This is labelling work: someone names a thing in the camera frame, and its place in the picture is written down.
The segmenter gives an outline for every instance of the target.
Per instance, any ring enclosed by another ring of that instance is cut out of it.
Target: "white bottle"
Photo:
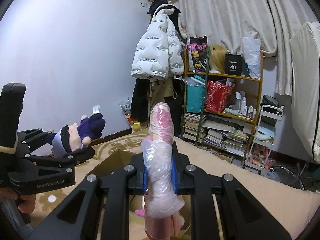
[[[236,102],[235,102],[235,110],[240,110],[241,108],[241,93],[236,92]]]
[[[245,109],[245,106],[247,105],[247,98],[242,98],[241,100],[241,108],[240,108],[240,113],[245,115],[246,113],[244,112],[246,109]]]

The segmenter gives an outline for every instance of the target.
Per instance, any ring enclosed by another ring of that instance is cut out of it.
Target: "white rolling cart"
[[[276,109],[276,111],[277,111],[278,114],[273,114],[273,113],[267,112],[267,111],[265,111],[265,108],[273,108],[273,109]],[[269,159],[271,150],[272,150],[272,148],[273,148],[273,146],[274,146],[274,143],[275,143],[274,141],[273,141],[273,144],[272,144],[272,143],[269,143],[269,142],[267,142],[267,141],[260,141],[260,140],[258,140],[258,139],[256,138],[257,131],[258,131],[258,129],[259,129],[260,122],[261,122],[261,117],[263,117],[263,116],[266,116],[266,117],[269,117],[269,118],[272,118],[272,119],[276,119],[276,120],[281,121],[282,118],[283,118],[283,110],[282,110],[281,108],[278,108],[278,107],[275,107],[275,106],[269,106],[269,105],[263,105],[263,106],[261,107],[259,122],[258,122],[258,125],[257,125],[257,127],[256,127],[255,135],[254,135],[254,137],[253,137],[253,142],[252,142],[250,151],[247,153],[246,160],[245,160],[245,162],[244,162],[244,164],[243,164],[243,166],[242,166],[242,168],[245,168],[246,166],[248,166],[248,167],[251,167],[251,168],[253,168],[253,169],[255,169],[255,170],[258,170],[258,171],[259,171],[259,173],[258,173],[259,175],[261,174],[261,171],[264,169],[264,167],[265,167],[265,165],[266,165],[266,163],[267,163],[267,161],[268,161],[268,159]],[[268,155],[266,156],[266,158],[265,158],[265,160],[264,160],[264,162],[263,162],[263,166],[262,166],[262,167],[260,167],[260,166],[258,166],[258,165],[255,165],[255,164],[253,164],[253,163],[251,163],[251,162],[249,161],[250,157],[252,156],[252,149],[253,149],[253,145],[254,145],[255,143],[256,143],[256,144],[259,144],[259,145],[262,145],[262,146],[265,146],[265,147],[268,148]]]

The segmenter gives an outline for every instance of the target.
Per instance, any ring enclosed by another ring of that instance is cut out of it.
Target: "white puffer jacket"
[[[135,78],[165,80],[183,74],[182,44],[168,16],[175,9],[164,6],[168,4],[159,6],[137,45],[131,71]]]

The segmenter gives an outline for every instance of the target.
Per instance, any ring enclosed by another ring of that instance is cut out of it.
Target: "wrapped doll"
[[[97,113],[90,117],[83,115],[80,125],[75,122],[72,125],[66,125],[52,137],[52,154],[54,157],[65,157],[66,155],[88,147],[89,144],[102,136],[102,130],[106,121],[102,114]]]
[[[166,103],[158,103],[150,115],[150,136],[141,143],[148,171],[145,196],[145,232],[149,239],[170,239],[179,233],[183,218],[179,210],[184,201],[172,186],[173,123]]]

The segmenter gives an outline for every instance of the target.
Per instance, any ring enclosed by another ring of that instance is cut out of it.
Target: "teal shopping bag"
[[[205,82],[205,80],[199,76],[194,76],[195,78]],[[187,112],[199,114],[201,112],[202,101],[204,97],[204,87],[193,87],[187,85]]]

